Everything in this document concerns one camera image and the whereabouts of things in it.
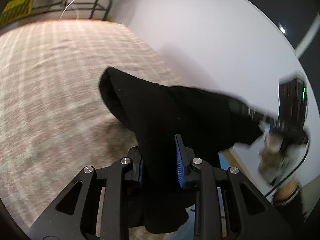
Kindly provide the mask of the person's right hand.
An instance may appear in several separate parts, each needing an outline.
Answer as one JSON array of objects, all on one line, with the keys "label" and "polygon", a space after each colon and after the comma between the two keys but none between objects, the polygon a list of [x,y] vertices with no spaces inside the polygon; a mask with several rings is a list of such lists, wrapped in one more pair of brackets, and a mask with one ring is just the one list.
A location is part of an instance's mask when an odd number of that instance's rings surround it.
[{"label": "person's right hand", "polygon": [[286,150],[284,136],[275,132],[270,125],[268,131],[265,131],[264,146],[259,152],[258,166],[261,178],[270,186],[278,185],[287,173],[290,158]]}]

